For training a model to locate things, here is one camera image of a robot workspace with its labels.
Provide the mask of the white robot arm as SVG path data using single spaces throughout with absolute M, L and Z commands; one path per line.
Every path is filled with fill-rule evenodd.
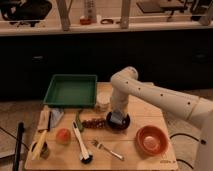
M 126 117 L 130 95 L 176 115 L 201 130 L 194 171 L 213 171 L 213 101 L 138 80 L 134 67 L 111 76 L 111 108 L 114 115 Z

